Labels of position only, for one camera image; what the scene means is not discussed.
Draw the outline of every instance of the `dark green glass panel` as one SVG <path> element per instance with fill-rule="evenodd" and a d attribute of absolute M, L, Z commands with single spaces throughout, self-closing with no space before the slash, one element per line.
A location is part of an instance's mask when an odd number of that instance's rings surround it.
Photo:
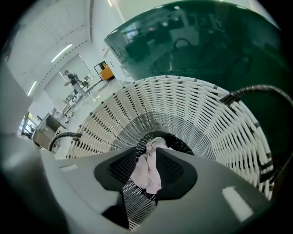
<path fill-rule="evenodd" d="M 271 84 L 293 96 L 280 30 L 257 13 L 233 4 L 167 4 L 127 21 L 105 42 L 135 80 L 180 75 L 229 91 Z M 259 120 L 273 156 L 281 159 L 292 139 L 288 105 L 269 94 L 250 94 L 243 101 Z"/>

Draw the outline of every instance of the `chair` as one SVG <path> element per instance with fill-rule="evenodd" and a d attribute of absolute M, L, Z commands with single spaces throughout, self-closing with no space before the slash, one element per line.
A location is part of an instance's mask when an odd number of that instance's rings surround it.
<path fill-rule="evenodd" d="M 103 66 L 105 69 L 100 72 L 100 75 L 103 80 L 108 80 L 109 78 L 114 76 L 113 72 L 111 71 L 110 67 L 107 64 L 103 63 Z"/>

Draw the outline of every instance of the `ceiling light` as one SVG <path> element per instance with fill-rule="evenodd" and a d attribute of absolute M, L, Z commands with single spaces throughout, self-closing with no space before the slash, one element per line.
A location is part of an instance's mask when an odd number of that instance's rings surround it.
<path fill-rule="evenodd" d="M 63 50 L 61 50 L 59 52 L 59 54 L 57 54 L 52 60 L 51 62 L 54 62 L 66 49 L 68 49 L 70 46 L 72 46 L 72 44 L 70 43 L 68 46 L 66 46 Z"/>
<path fill-rule="evenodd" d="M 35 81 L 34 83 L 33 83 L 33 85 L 31 86 L 31 89 L 29 90 L 29 92 L 28 92 L 28 96 L 31 94 L 31 92 L 32 92 L 32 90 L 33 90 L 33 88 L 35 87 L 35 85 L 37 84 L 37 81 Z"/>
<path fill-rule="evenodd" d="M 113 6 L 111 0 L 107 0 L 110 6 Z"/>

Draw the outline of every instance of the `white ceiling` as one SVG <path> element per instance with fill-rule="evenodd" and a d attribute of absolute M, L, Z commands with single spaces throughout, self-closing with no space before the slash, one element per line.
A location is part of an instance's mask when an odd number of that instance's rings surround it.
<path fill-rule="evenodd" d="M 41 86 L 52 78 L 57 67 L 78 53 L 78 46 L 90 41 L 89 4 L 90 0 L 39 0 L 20 20 L 7 63 L 26 92 L 35 80 Z M 69 43 L 72 46 L 51 62 Z"/>

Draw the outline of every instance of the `white cloth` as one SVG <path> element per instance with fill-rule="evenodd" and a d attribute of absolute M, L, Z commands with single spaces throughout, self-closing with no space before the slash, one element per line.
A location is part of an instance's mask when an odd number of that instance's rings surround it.
<path fill-rule="evenodd" d="M 137 186 L 151 194 L 156 194 L 162 188 L 161 177 L 156 168 L 156 148 L 168 149 L 164 138 L 156 137 L 146 144 L 146 153 L 139 157 L 130 176 Z"/>

